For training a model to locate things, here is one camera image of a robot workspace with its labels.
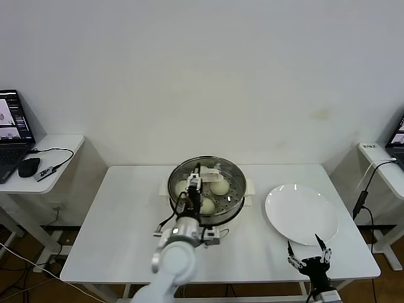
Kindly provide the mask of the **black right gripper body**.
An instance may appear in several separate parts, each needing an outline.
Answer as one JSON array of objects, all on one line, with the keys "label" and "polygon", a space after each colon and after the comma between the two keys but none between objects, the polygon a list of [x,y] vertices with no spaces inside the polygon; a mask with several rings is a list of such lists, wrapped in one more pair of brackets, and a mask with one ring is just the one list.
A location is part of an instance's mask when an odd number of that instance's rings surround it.
[{"label": "black right gripper body", "polygon": [[308,276],[313,287],[330,287],[330,279],[326,272],[330,264],[321,262],[321,256],[310,257],[302,260],[304,266],[299,270],[302,275]]}]

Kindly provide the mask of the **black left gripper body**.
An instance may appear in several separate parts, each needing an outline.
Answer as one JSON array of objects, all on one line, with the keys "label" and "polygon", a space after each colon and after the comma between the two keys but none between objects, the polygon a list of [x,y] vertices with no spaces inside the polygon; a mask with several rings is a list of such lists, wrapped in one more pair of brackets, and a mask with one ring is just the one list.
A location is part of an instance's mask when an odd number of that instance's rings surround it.
[{"label": "black left gripper body", "polygon": [[201,193],[195,187],[190,187],[187,191],[187,204],[184,214],[189,217],[199,218],[201,209]]}]

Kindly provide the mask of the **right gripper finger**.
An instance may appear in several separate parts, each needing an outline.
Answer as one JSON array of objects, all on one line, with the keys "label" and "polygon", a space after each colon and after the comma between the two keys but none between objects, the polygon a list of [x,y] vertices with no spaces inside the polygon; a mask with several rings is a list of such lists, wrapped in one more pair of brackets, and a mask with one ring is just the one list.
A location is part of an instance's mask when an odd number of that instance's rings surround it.
[{"label": "right gripper finger", "polygon": [[316,256],[315,258],[320,262],[320,263],[330,263],[332,251],[331,248],[327,247],[324,241],[318,236],[318,234],[315,234],[316,240],[321,248],[322,254],[320,256]]},{"label": "right gripper finger", "polygon": [[294,268],[303,268],[305,267],[305,263],[297,258],[294,254],[294,251],[292,249],[290,241],[287,241],[287,251],[288,251],[288,262],[294,267]]}]

